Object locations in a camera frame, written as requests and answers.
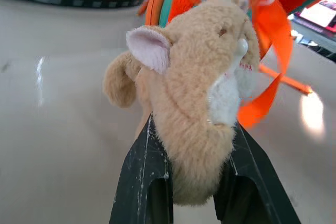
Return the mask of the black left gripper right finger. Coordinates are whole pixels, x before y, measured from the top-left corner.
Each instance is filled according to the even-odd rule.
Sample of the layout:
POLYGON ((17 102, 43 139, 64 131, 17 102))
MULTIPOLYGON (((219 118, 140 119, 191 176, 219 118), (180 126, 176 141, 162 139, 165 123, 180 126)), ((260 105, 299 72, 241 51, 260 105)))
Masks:
POLYGON ((214 195, 221 224, 301 224, 266 152, 240 125, 214 195))

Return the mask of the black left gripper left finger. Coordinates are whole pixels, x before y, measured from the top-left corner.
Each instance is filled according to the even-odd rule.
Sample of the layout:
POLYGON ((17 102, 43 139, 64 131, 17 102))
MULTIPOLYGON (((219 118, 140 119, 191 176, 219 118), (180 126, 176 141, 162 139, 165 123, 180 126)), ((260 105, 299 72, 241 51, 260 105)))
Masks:
POLYGON ((124 159, 109 224, 173 224, 171 175, 150 115, 124 159))

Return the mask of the tan plush animal keychain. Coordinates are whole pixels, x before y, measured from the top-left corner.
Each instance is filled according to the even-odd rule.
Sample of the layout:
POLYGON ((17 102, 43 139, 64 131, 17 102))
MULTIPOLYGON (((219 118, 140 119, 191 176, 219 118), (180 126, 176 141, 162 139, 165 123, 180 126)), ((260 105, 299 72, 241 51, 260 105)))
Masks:
POLYGON ((153 116, 172 164, 173 201, 197 206, 219 187, 235 124, 260 61, 248 0, 206 0, 165 27, 126 35, 127 51, 106 69, 103 91, 120 108, 153 116))

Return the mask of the orange and teal backpack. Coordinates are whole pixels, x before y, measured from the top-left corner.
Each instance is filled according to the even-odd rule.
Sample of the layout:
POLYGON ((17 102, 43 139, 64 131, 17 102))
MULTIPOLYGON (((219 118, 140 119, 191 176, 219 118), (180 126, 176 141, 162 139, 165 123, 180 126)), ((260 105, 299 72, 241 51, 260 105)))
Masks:
MULTIPOLYGON (((201 0, 144 0, 138 15, 145 15, 145 24, 164 27, 175 16, 201 0)), ((288 15, 304 7, 309 7, 319 0, 249 0, 249 16, 259 39, 261 56, 265 56, 270 47, 274 47, 278 60, 279 72, 273 72, 261 65, 260 71, 270 74, 274 81, 260 96, 244 105, 238 114, 238 121, 243 127, 252 127, 259 123, 269 112, 281 82, 290 84, 304 91, 305 86, 285 76, 292 51, 288 15)))

